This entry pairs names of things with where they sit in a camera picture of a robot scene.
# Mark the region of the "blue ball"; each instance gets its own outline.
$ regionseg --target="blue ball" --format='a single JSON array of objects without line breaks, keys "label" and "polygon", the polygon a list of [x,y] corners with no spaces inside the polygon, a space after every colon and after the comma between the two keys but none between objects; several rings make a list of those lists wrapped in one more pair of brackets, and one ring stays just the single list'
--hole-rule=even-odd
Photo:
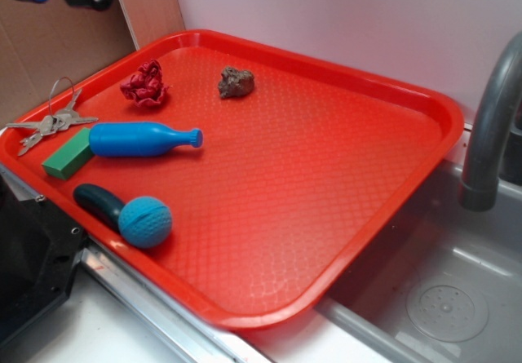
[{"label": "blue ball", "polygon": [[117,223],[127,242],[148,249],[169,236],[172,214],[168,206],[154,197],[137,197],[123,207]]}]

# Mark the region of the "green block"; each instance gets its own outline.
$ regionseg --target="green block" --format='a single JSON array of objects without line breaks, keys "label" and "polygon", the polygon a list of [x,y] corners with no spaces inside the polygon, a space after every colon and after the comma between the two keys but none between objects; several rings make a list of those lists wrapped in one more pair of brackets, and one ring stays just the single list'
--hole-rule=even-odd
[{"label": "green block", "polygon": [[48,175],[60,179],[68,179],[80,170],[94,156],[89,147],[89,131],[89,128],[82,128],[67,143],[58,148],[42,163],[43,170]]}]

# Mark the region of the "blue plastic bottle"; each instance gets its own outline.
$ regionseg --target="blue plastic bottle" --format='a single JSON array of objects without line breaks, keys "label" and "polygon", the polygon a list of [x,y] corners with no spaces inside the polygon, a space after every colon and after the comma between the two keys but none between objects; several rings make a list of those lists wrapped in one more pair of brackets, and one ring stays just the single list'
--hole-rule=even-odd
[{"label": "blue plastic bottle", "polygon": [[89,134],[92,152],[101,157],[155,157],[179,145],[202,144],[199,129],[175,131],[157,122],[100,123]]}]

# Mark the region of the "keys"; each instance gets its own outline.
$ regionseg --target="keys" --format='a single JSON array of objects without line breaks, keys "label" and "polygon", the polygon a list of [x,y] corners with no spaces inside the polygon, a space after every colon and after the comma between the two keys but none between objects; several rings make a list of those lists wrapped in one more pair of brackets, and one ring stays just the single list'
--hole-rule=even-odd
[{"label": "keys", "polygon": [[80,114],[74,110],[76,100],[81,93],[82,89],[75,92],[73,98],[65,108],[61,108],[56,114],[46,115],[40,122],[14,122],[6,125],[8,128],[35,130],[31,136],[20,141],[24,147],[18,153],[19,157],[38,144],[45,136],[53,135],[58,131],[66,131],[71,125],[88,124],[98,121],[97,117],[80,117]]}]

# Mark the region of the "gray sink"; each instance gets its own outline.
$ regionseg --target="gray sink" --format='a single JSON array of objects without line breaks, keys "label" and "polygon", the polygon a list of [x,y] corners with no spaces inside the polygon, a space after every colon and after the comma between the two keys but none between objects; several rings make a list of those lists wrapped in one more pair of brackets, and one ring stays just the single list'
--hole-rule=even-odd
[{"label": "gray sink", "polygon": [[464,210],[460,172],[440,165],[319,305],[391,361],[522,361],[522,194]]}]

